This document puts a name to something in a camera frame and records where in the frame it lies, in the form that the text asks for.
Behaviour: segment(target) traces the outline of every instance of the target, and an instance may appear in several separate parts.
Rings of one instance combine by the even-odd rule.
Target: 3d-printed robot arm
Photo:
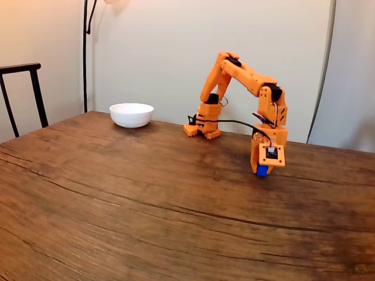
[[[255,125],[253,134],[251,166],[259,176],[268,174],[274,166],[285,166],[284,147],[287,144],[287,130],[282,128],[287,119],[285,93],[277,86],[277,81],[269,76],[256,73],[250,66],[240,62],[238,55],[220,52],[200,95],[201,104],[194,122],[184,126],[187,135],[198,131],[212,139],[220,136],[217,121],[221,104],[231,78],[238,80],[252,95],[259,98],[258,111],[254,115],[262,121]],[[217,93],[211,91],[217,86]],[[258,132],[270,137],[262,138]]]

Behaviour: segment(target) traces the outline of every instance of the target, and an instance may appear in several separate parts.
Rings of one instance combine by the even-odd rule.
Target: white bowl
[[[110,106],[113,122],[125,128],[138,128],[147,125],[152,118],[154,107],[148,104],[114,104]]]

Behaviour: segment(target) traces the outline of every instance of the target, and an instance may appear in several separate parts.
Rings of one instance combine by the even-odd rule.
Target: wall
[[[81,113],[82,1],[0,1],[0,66],[40,62],[50,124]],[[20,134],[40,128],[29,73],[4,76]],[[0,143],[14,137],[2,95]]]
[[[375,152],[374,11],[374,1],[337,1],[327,75],[310,143]]]
[[[221,50],[238,53],[278,80],[289,106],[289,140],[305,142],[318,92],[329,0],[120,0],[98,2],[94,34],[96,109],[118,102],[155,106],[154,119],[179,124],[195,114]],[[221,118],[256,123],[258,100],[229,86]],[[236,124],[225,130],[250,131]]]

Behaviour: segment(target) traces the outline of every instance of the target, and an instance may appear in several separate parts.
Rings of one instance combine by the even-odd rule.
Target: floor lamp
[[[107,4],[113,4],[119,0],[104,0]],[[84,112],[87,112],[87,35],[91,34],[91,22],[93,20],[97,0],[94,0],[93,9],[91,10],[90,19],[87,23],[88,0],[84,0],[83,12],[83,104]]]

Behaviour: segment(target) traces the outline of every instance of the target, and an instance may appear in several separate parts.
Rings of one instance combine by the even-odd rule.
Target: black chair
[[[47,120],[45,106],[44,106],[44,103],[43,103],[42,93],[40,91],[40,85],[39,85],[38,73],[37,73],[38,69],[40,69],[41,67],[42,66],[40,65],[40,63],[30,63],[30,64],[21,64],[19,66],[0,67],[1,91],[2,91],[2,95],[4,97],[6,110],[8,111],[9,120],[11,121],[13,132],[14,132],[14,135],[15,135],[16,138],[19,137],[19,133],[18,133],[18,129],[17,129],[17,126],[16,126],[16,122],[15,122],[14,117],[13,117],[11,104],[9,103],[8,95],[6,93],[3,75],[4,74],[10,74],[10,73],[30,71],[31,82],[32,82],[32,85],[33,85],[34,96],[35,96],[35,101],[36,101],[36,107],[37,107],[37,111],[39,113],[40,123],[42,124],[42,128],[44,128],[44,127],[48,126],[48,120]]]

